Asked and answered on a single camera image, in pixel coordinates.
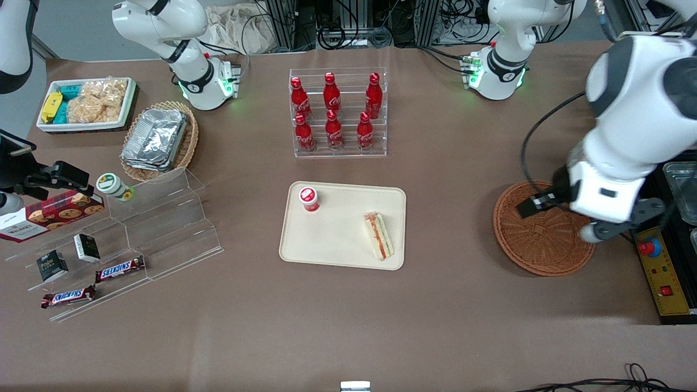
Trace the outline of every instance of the snickers bar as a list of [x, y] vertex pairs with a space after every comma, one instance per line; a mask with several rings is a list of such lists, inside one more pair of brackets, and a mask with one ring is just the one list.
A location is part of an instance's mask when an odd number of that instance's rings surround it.
[[143, 268], [145, 268], [145, 262], [143, 261], [143, 257], [138, 256], [128, 262], [117, 264], [105, 270], [95, 272], [94, 283], [99, 283], [106, 279], [115, 278], [116, 276], [123, 275], [124, 273], [136, 271], [138, 269]]
[[92, 301], [97, 297], [97, 290], [94, 285], [80, 290], [64, 292], [60, 294], [46, 294], [41, 300], [41, 307], [44, 309], [63, 305], [64, 303], [76, 303], [82, 301]]

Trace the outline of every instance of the acrylic bottle rack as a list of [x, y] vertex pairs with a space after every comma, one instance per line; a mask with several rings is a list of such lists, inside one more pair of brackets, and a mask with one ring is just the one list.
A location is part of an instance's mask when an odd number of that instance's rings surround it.
[[[344, 148], [333, 151], [329, 148], [325, 124], [327, 122], [327, 109], [324, 105], [324, 75], [327, 72], [334, 73], [336, 84], [341, 91], [342, 136]], [[368, 88], [370, 74], [380, 74], [380, 87], [383, 90], [383, 103], [377, 119], [371, 120], [373, 124], [373, 149], [361, 152], [358, 148], [358, 134], [356, 127], [360, 121], [360, 113], [365, 111], [365, 90]], [[290, 94], [293, 89], [289, 78], [289, 102], [290, 102], [290, 126], [293, 138], [293, 152], [296, 158], [361, 158], [380, 157], [388, 154], [388, 74], [384, 67], [364, 68], [306, 68], [291, 69], [290, 77], [299, 77], [302, 87], [309, 97], [309, 106], [312, 109], [313, 119], [307, 123], [312, 128], [317, 148], [314, 151], [303, 151], [298, 146], [295, 134], [295, 111]]]

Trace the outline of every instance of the table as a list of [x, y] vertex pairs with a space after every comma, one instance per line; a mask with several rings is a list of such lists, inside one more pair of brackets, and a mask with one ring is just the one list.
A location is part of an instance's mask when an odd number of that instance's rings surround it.
[[[509, 261], [491, 228], [496, 198], [522, 181], [519, 148], [538, 118], [584, 88], [606, 43], [539, 45], [523, 86], [503, 102], [464, 91], [417, 50], [256, 56], [240, 98], [196, 111], [190, 169], [225, 251], [60, 324], [0, 263], [0, 385], [8, 391], [515, 391], [589, 377], [650, 377], [697, 388], [695, 326], [658, 326], [634, 249], [597, 247], [578, 273], [538, 278]], [[453, 52], [466, 53], [469, 48]], [[296, 160], [289, 68], [390, 72], [387, 158]], [[133, 77], [137, 112], [182, 100], [163, 61], [49, 61], [48, 79]], [[530, 143], [548, 179], [593, 127], [579, 100]], [[97, 176], [121, 172], [123, 133], [44, 135], [36, 157]], [[407, 194], [398, 271], [293, 264], [278, 256], [286, 193], [298, 180], [396, 186]]]

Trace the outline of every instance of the red button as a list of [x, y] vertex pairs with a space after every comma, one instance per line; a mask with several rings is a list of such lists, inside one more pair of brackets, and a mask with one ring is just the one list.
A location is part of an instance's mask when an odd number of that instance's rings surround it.
[[661, 286], [661, 295], [662, 296], [673, 295], [673, 289], [671, 289], [671, 286]]
[[656, 250], [656, 246], [653, 242], [642, 242], [639, 244], [639, 253], [645, 256], [650, 256]]

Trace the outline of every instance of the emergency stop button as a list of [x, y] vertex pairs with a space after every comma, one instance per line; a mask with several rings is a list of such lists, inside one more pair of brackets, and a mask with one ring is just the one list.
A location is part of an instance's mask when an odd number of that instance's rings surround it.
[[648, 257], [658, 257], [661, 254], [661, 243], [658, 239], [648, 237], [644, 242], [639, 243], [639, 253]]

